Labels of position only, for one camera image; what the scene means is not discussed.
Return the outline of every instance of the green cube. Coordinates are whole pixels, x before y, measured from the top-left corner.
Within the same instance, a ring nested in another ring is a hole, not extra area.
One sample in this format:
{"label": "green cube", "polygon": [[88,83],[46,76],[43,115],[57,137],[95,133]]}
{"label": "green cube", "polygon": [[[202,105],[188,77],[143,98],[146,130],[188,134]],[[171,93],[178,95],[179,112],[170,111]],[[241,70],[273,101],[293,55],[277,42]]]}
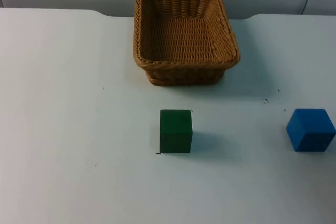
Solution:
{"label": "green cube", "polygon": [[190,153],[192,137],[190,110],[160,111],[160,153]]}

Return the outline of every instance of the basket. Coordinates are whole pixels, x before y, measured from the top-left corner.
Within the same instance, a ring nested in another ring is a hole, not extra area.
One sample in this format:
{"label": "basket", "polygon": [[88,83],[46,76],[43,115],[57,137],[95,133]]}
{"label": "basket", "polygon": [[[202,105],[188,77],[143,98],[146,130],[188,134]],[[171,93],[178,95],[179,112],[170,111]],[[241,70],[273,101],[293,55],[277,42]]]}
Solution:
{"label": "basket", "polygon": [[213,84],[240,60],[222,0],[136,0],[133,55],[159,86]]}

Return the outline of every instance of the white table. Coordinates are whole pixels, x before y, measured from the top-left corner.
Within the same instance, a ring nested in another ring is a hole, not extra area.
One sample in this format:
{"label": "white table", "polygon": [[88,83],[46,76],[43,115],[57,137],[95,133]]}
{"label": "white table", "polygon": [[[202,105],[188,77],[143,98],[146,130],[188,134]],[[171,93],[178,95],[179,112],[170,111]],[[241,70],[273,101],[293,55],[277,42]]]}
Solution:
{"label": "white table", "polygon": [[[231,24],[223,81],[165,88],[132,18],[0,9],[0,223],[336,223],[336,140],[296,153],[285,131],[294,108],[336,123],[336,17]],[[155,154],[160,109],[192,109],[192,154]]]}

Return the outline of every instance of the wicker basket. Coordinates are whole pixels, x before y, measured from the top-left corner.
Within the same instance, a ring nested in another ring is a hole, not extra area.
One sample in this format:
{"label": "wicker basket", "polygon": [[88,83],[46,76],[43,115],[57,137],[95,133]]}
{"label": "wicker basket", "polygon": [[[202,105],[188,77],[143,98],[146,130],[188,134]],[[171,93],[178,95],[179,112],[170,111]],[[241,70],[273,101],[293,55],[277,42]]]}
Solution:
{"label": "wicker basket", "polygon": [[213,84],[240,60],[222,0],[136,0],[133,55],[159,86]]}

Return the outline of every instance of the cube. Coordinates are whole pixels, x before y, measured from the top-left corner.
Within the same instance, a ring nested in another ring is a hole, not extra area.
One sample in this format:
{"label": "cube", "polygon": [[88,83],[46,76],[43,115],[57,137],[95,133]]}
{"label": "cube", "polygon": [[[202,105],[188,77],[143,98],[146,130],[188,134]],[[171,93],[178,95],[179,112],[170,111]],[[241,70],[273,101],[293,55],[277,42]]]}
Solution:
{"label": "cube", "polygon": [[286,130],[296,152],[324,152],[336,134],[323,109],[295,109]]}
{"label": "cube", "polygon": [[190,153],[192,137],[190,110],[160,111],[160,153]]}

